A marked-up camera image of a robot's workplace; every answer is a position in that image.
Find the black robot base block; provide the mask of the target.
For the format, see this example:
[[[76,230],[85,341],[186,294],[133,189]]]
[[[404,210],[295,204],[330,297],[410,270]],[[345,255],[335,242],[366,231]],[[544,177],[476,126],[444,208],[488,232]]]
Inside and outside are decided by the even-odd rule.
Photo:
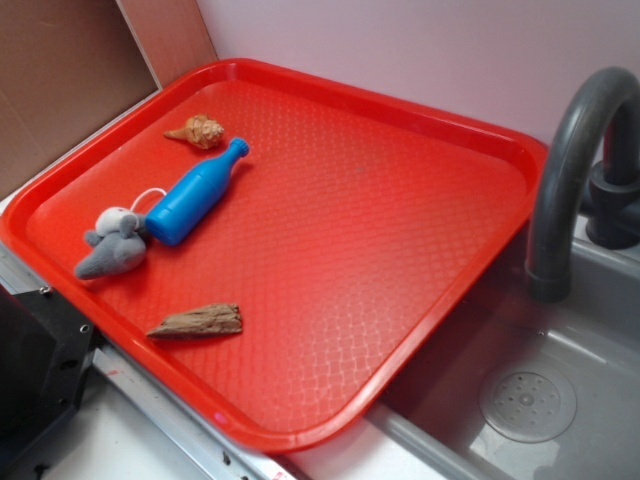
[[[79,410],[94,324],[57,292],[1,290],[1,477]]]

